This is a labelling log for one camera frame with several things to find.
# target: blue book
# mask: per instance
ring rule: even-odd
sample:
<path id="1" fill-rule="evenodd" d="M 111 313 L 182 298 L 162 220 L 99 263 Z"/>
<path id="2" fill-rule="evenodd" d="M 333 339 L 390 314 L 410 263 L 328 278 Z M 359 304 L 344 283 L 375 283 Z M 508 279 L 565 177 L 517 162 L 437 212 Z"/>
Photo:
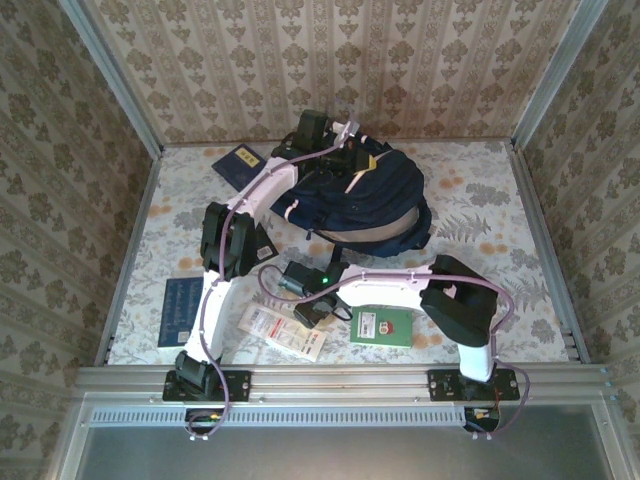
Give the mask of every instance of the blue book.
<path id="1" fill-rule="evenodd" d="M 214 163 L 212 167 L 233 188 L 240 191 L 260 173 L 266 163 L 264 158 L 243 143 Z"/>
<path id="2" fill-rule="evenodd" d="M 198 314 L 203 282 L 202 277 L 167 280 L 158 347 L 180 347 L 187 343 Z"/>

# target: floral tablecloth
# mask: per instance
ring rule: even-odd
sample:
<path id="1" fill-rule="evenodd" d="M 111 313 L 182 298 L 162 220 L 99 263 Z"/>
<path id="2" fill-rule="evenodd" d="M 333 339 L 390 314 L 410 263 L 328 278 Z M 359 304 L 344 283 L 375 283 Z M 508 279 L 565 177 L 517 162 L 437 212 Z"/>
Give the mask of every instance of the floral tablecloth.
<path id="1" fill-rule="evenodd" d="M 268 156 L 273 144 L 251 145 Z M 433 213 L 432 239 L 420 251 L 381 259 L 347 252 L 343 258 L 367 267 L 415 267 L 439 253 L 457 257 L 513 295 L 516 315 L 501 331 L 503 359 L 517 362 L 568 360 L 565 344 L 540 261 L 529 230 L 502 141 L 403 142 L 394 147 L 413 158 L 425 176 L 425 196 Z M 137 252 L 134 270 L 118 323 L 109 364 L 172 364 L 178 350 L 158 349 L 160 316 L 167 278 L 201 273 L 200 236 L 210 201 L 236 192 L 211 165 L 231 146 L 168 148 L 159 183 Z M 263 225 L 280 255 L 271 262 L 284 268 L 290 260 L 324 268 L 332 245 L 268 213 Z M 250 301 L 283 312 L 259 291 L 256 271 L 240 279 L 226 302 L 224 363 L 309 363 L 267 345 L 237 328 Z M 504 312 L 501 305 L 499 312 Z M 317 363 L 441 363 L 457 362 L 456 345 L 422 313 L 414 313 L 411 349 L 355 345 L 349 324 L 334 317 L 319 327 L 328 333 Z"/>

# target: gray panel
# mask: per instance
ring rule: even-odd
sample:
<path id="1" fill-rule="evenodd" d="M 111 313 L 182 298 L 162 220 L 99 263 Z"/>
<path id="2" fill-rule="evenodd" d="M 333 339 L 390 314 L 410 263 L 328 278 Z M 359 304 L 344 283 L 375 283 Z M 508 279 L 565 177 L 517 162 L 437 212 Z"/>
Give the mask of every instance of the gray panel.
<path id="1" fill-rule="evenodd" d="M 79 480 L 611 479 L 590 407 L 529 407 L 491 441 L 461 428 L 94 428 Z"/>

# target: patterned wall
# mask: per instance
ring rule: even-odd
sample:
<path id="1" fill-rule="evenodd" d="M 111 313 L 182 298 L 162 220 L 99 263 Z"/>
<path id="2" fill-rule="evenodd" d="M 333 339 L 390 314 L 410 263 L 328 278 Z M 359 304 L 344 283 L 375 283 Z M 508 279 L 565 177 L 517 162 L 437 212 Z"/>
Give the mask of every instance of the patterned wall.
<path id="1" fill-rule="evenodd" d="M 640 2 L 609 2 L 525 156 L 640 453 Z"/>
<path id="2" fill-rule="evenodd" d="M 163 143 L 510 136 L 578 0 L 91 0 Z"/>
<path id="3" fill-rule="evenodd" d="M 149 167 L 57 3 L 0 2 L 0 478 L 52 453 Z"/>

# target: small green card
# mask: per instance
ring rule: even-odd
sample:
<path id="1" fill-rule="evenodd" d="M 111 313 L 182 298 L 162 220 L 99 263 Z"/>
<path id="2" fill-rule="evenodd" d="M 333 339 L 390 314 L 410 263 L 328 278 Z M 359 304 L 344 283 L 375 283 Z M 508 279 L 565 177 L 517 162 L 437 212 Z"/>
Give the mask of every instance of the small green card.
<path id="1" fill-rule="evenodd" d="M 411 348 L 413 317 L 397 308 L 353 308 L 351 343 Z"/>

